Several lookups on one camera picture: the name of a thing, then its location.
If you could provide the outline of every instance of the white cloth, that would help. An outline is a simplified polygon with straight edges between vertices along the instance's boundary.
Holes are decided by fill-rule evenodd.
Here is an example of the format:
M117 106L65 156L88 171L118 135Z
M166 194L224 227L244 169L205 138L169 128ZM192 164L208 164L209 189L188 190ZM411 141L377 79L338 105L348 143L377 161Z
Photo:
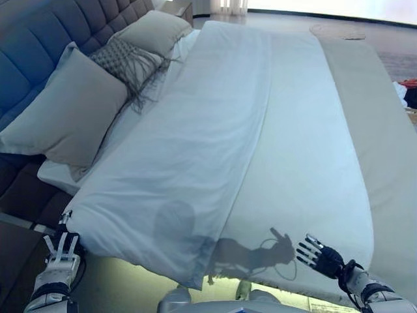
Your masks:
M347 304L335 280L298 261L297 269L286 264L291 249L270 232L288 234L294 248L311 233L345 261L354 258L365 268L371 262L369 201L338 90L313 35L274 34L272 55L262 133L220 236L243 248L226 242L216 270ZM309 83L301 90L300 82Z
M103 142L93 166L91 166L90 170L82 179L75 182L66 164L56 163L50 160L45 160L41 165L37 174L38 178L45 183L64 190L72 196L75 195L94 169L116 150L135 125L163 98L167 90L169 90L178 78L187 55L197 40L199 32L200 30L195 29L175 44L172 58L176 61L171 62L166 73L158 73L156 79L142 91L141 97L146 97L150 100L145 102L141 114L137 114L132 107L125 109L121 113L121 116L117 119L111 132Z
M397 95L398 95L403 107L406 108L407 106L409 106L407 101L404 100L405 94L407 93L407 88L403 85L400 85L397 82L392 82L392 84L394 85L395 91L397 92Z
M210 11L213 14L246 15L248 0L210 0Z
M268 33L207 22L164 99L68 204L68 230L201 288L261 131L270 60Z

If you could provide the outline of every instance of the floor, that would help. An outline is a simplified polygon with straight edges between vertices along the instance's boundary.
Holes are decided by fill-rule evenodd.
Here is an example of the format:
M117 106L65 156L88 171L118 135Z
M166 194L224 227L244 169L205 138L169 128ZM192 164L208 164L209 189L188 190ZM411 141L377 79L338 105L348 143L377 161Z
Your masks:
M209 19L195 19L194 27L202 28L207 20ZM237 18L229 22L244 23L267 31L291 32L308 32L309 28L317 23L326 25L346 25L347 23L358 27L365 33L364 41L372 45L379 53L417 55L417 29L257 13L249 13L244 20ZM205 282L203 291L191 291L193 301L234 299L237 284L238 280L226 278L217 279L212 286ZM113 258L87 255L87 270L83 280L74 291L73 297L79 302L80 312L154 313L159 300L175 287L176 284L172 280L152 274L142 267ZM285 305L303 308L310 312L353 312L348 308L332 306L322 301L273 288L259 285L254 288L271 292Z

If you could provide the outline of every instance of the red fabric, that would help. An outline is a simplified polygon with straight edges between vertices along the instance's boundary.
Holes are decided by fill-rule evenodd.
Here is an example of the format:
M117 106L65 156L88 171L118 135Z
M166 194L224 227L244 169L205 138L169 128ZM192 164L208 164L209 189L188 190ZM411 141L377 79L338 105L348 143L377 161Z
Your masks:
M403 85L404 87L410 88L417 88L417 79L413 78L411 80L405 80L403 82L398 82L400 85Z

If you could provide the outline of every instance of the upholstered headboard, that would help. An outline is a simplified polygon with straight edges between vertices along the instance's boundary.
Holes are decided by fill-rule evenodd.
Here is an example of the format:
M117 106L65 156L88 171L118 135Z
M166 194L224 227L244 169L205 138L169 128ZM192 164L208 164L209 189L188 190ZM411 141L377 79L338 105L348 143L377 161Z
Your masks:
M43 89L65 46L84 53L153 9L151 0L55 0L0 38L0 130Z
M28 3L10 0L0 8L13 1ZM30 1L36 12L31 7L27 14L17 14L19 25L0 32L0 131L41 92L69 42L91 53L153 9L151 0ZM43 160L43 156L0 153L0 220L6 213L56 225L71 197L37 178Z

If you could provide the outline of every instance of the pillow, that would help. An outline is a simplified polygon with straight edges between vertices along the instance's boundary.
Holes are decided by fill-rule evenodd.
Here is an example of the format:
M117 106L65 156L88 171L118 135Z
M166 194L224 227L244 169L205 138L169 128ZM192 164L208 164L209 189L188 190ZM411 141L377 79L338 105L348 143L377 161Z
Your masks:
M113 37L89 57L127 86L129 99L140 94L148 79L164 61L161 57L117 37ZM134 103L139 105L140 110L142 102Z
M46 87L0 132L0 152L43 154L82 178L127 97L126 86L69 44Z
M174 44L191 31L191 25L182 18L152 10L123 29L117 37L148 52L167 57Z

